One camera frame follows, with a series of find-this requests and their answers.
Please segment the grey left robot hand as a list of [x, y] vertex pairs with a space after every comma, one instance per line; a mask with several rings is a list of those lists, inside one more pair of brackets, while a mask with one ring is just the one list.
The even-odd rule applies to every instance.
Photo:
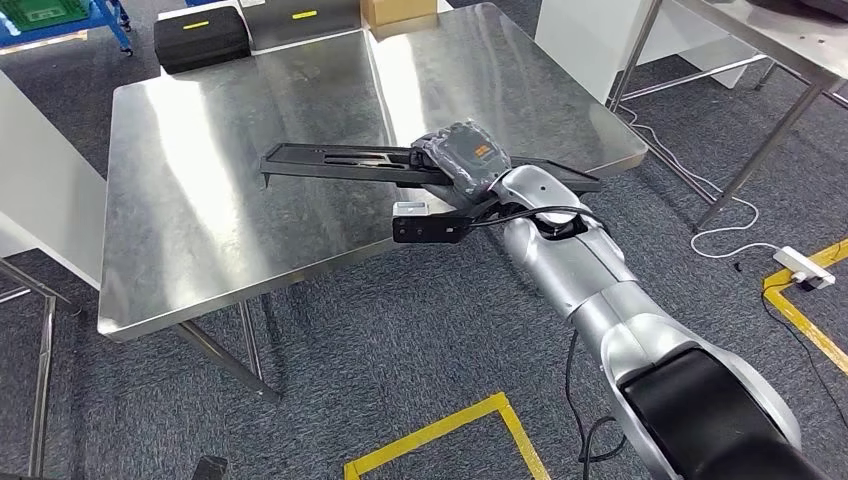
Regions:
[[224, 480], [227, 475], [229, 462], [226, 458], [204, 455], [192, 473], [192, 480]]

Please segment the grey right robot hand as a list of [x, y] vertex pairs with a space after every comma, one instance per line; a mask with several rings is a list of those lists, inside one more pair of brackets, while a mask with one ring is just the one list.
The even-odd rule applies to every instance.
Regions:
[[412, 148], [423, 154], [423, 165], [438, 168], [452, 182], [450, 186], [425, 184], [424, 189], [457, 208], [482, 203], [491, 185], [512, 168], [509, 154], [472, 120], [426, 134]]

